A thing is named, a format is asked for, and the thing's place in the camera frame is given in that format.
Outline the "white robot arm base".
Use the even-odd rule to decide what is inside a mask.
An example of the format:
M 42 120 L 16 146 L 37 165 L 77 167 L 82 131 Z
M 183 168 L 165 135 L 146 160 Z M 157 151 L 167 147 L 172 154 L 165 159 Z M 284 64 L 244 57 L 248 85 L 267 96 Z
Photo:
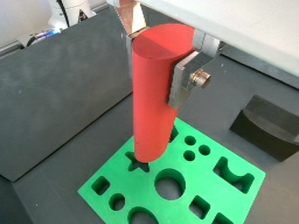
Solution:
M 25 46 L 46 39 L 85 19 L 93 17 L 96 13 L 89 8 L 88 0 L 46 0 L 50 6 L 49 27 L 34 33 L 28 39 Z

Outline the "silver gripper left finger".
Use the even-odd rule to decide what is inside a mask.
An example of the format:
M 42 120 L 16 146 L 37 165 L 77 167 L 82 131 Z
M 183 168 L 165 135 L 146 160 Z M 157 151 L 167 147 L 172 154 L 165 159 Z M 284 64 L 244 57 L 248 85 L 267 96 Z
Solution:
M 148 29 L 141 4 L 136 0 L 106 0 L 106 3 L 124 27 L 128 75 L 132 75 L 132 43 L 138 34 Z

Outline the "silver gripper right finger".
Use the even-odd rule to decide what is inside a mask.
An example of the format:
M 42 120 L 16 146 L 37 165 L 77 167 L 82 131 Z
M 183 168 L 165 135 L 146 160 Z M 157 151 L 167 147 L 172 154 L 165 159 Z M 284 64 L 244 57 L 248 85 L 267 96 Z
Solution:
M 208 33 L 195 30 L 191 43 L 195 50 L 179 60 L 172 70 L 168 105 L 173 109 L 177 109 L 187 101 L 193 87 L 208 86 L 211 75 L 203 68 L 220 54 L 221 42 Z

